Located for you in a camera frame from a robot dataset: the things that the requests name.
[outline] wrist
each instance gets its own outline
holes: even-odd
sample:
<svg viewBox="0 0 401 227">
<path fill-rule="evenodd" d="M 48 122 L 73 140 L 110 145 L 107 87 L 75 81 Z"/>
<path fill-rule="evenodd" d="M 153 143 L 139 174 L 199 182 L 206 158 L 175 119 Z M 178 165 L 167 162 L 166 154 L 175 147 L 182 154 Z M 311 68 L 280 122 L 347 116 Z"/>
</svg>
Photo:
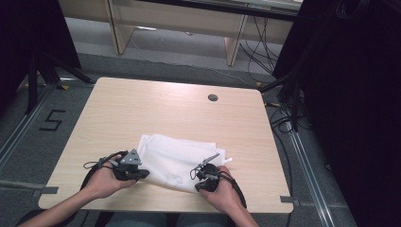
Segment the wrist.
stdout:
<svg viewBox="0 0 401 227">
<path fill-rule="evenodd" d="M 79 196 L 82 198 L 83 201 L 91 202 L 94 200 L 99 199 L 96 190 L 91 190 L 89 187 L 84 187 L 78 192 Z"/>
<path fill-rule="evenodd" d="M 236 207 L 235 209 L 230 210 L 227 213 L 227 215 L 233 220 L 235 225 L 238 227 L 258 226 L 258 224 L 254 221 L 249 211 L 242 205 Z"/>
</svg>

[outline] black curtain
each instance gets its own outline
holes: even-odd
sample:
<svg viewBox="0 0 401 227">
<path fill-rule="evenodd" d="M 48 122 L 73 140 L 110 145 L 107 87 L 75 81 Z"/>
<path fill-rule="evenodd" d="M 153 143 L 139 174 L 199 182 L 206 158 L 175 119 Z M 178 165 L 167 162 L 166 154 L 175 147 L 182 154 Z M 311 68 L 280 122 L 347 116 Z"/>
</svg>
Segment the black curtain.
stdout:
<svg viewBox="0 0 401 227">
<path fill-rule="evenodd" d="M 301 85 L 358 226 L 397 226 L 401 217 L 401 10 L 391 2 L 337 19 Z"/>
<path fill-rule="evenodd" d="M 27 74 L 35 52 L 80 68 L 57 0 L 4 0 L 0 7 L 0 113 Z"/>
</svg>

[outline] person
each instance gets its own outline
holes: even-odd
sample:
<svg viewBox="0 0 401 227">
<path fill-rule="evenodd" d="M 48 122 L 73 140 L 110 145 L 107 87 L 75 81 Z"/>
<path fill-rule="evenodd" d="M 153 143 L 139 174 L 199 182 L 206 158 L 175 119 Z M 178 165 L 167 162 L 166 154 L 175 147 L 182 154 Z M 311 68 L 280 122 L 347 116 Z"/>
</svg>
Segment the person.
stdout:
<svg viewBox="0 0 401 227">
<path fill-rule="evenodd" d="M 111 167 L 112 165 L 107 162 L 104 166 Z M 218 169 L 230 174 L 226 166 L 219 166 Z M 102 167 L 94 173 L 86 186 L 75 195 L 43 211 L 38 216 L 29 219 L 19 226 L 54 226 L 74 215 L 89 202 L 107 198 L 114 192 L 131 187 L 135 183 L 136 180 L 118 181 L 111 169 Z M 239 196 L 227 180 L 220 178 L 216 191 L 208 192 L 201 189 L 200 194 L 219 212 L 228 215 L 236 226 L 258 226 L 248 210 L 243 207 Z"/>
</svg>

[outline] wooden table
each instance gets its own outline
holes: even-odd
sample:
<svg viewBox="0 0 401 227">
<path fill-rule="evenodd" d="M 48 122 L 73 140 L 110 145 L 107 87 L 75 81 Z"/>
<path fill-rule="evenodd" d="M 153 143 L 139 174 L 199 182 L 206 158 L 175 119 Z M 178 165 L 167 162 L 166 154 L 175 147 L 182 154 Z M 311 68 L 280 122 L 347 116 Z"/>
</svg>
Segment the wooden table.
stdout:
<svg viewBox="0 0 401 227">
<path fill-rule="evenodd" d="M 218 96 L 210 101 L 209 95 Z M 47 186 L 57 194 L 41 196 L 49 208 L 79 191 L 90 161 L 138 146 L 142 134 L 216 142 L 234 160 L 227 164 L 252 213 L 289 213 L 292 203 L 256 90 L 183 83 L 102 78 L 97 81 Z M 154 212 L 217 212 L 201 195 L 139 182 L 84 209 Z"/>
</svg>

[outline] white cable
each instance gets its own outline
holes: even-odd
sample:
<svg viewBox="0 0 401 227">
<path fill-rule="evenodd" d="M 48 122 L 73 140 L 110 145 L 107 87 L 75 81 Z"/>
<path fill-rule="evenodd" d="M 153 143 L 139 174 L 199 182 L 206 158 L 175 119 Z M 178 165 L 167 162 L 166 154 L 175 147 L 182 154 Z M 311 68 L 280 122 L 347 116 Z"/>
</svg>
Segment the white cable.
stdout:
<svg viewBox="0 0 401 227">
<path fill-rule="evenodd" d="M 185 65 L 185 64 L 169 63 L 169 62 L 163 62 L 163 61 L 152 61 L 152 60 L 150 60 L 149 58 L 146 57 L 146 54 L 144 53 L 144 51 L 141 48 L 139 48 L 135 44 L 134 41 L 131 41 L 131 43 L 141 52 L 141 57 L 146 61 L 149 61 L 149 62 L 152 62 L 152 63 L 163 63 L 163 64 L 173 65 L 173 66 L 189 66 L 189 67 L 197 68 L 197 69 L 211 70 L 211 71 L 213 71 L 215 73 L 223 75 L 224 77 L 228 77 L 228 78 L 232 78 L 232 79 L 238 79 L 238 80 L 240 80 L 241 82 L 243 82 L 245 84 L 248 84 L 248 85 L 250 85 L 252 87 L 256 87 L 256 84 L 250 84 L 247 81 L 245 81 L 244 79 L 241 79 L 241 78 L 238 78 L 238 77 L 235 77 L 235 76 L 231 76 L 231 75 L 228 75 L 228 74 L 223 74 L 223 73 L 217 71 L 216 69 L 207 68 L 207 67 L 201 67 L 201 66 L 196 66 L 196 65 Z"/>
</svg>

